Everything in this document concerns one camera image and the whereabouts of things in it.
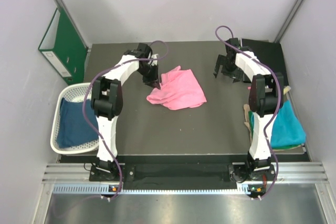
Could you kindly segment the pink towel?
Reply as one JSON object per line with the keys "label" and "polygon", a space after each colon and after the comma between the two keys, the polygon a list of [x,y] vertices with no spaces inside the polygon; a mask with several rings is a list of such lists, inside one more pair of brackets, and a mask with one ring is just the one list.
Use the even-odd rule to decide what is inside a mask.
{"label": "pink towel", "polygon": [[203,89],[191,69],[177,66],[161,74],[160,89],[154,88],[146,100],[176,111],[196,108],[207,102]]}

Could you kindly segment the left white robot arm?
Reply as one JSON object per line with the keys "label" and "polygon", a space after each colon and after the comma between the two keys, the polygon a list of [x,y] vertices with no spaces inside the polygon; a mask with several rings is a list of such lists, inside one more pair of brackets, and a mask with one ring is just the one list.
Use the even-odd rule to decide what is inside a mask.
{"label": "left white robot arm", "polygon": [[101,73],[91,87],[91,108],[98,123],[99,147],[97,160],[91,168],[91,181],[116,181],[122,176],[117,166],[116,125],[123,108],[122,86],[134,73],[142,75],[145,85],[160,88],[158,57],[152,48],[140,43],[126,51],[108,72]]}

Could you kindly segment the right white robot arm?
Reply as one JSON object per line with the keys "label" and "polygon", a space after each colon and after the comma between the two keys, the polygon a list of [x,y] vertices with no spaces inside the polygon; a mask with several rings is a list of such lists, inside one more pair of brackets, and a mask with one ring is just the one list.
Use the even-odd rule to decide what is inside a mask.
{"label": "right white robot arm", "polygon": [[274,120],[284,103],[283,75],[274,73],[261,63],[238,38],[224,42],[227,55],[219,55],[213,75],[219,73],[235,82],[247,77],[251,82],[248,105],[253,113],[253,138],[244,165],[244,172],[234,169],[235,176],[256,180],[271,170],[270,138]]}

